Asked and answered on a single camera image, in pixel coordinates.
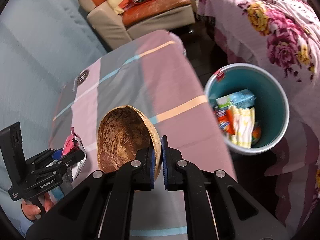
trash bin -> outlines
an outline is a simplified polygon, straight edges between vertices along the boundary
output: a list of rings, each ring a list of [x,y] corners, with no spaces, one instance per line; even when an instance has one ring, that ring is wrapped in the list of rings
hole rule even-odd
[[[225,138],[230,151],[256,155],[270,150],[283,137],[289,122],[289,103],[279,82],[255,65],[236,63],[219,69],[208,80],[204,92],[212,107],[216,99],[248,88],[255,96],[255,120],[261,126],[259,142],[247,149]]]

screw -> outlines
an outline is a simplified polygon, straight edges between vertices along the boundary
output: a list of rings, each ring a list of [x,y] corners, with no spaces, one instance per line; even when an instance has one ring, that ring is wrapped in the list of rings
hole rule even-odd
[[[226,175],[226,173],[222,170],[216,171],[216,176],[219,178],[223,178]]]
[[[141,165],[141,161],[133,160],[131,162],[131,166],[133,166],[133,167],[139,167],[140,165]]]
[[[187,161],[185,161],[185,160],[179,160],[178,161],[178,166],[180,166],[180,167],[185,167],[185,166],[187,166]]]
[[[101,178],[102,175],[102,171],[95,171],[94,173],[92,173],[92,177],[94,177],[95,179]]]

leather seat cushion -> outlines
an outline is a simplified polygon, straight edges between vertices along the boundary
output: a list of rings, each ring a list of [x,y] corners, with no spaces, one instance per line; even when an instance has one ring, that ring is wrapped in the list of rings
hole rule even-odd
[[[126,10],[122,16],[122,22],[126,28],[129,28],[145,19],[189,4],[191,4],[190,0],[150,0]]]

tissue box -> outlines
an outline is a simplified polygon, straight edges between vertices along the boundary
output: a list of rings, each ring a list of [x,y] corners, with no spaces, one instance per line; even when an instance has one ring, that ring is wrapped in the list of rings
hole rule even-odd
[[[222,98],[217,98],[216,101],[221,110],[226,110],[229,106],[249,108],[254,105],[255,99],[255,95],[249,89],[244,89]]]

sleeve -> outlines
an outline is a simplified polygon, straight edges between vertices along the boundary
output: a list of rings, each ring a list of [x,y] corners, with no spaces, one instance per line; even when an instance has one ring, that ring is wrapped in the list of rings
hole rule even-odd
[[[26,237],[27,230],[29,229],[29,227],[31,227],[31,225],[33,224],[33,221],[29,220],[24,215],[22,209],[21,209],[21,214],[19,216],[19,220],[20,220],[20,225],[19,225],[18,231],[20,232],[20,234]]]

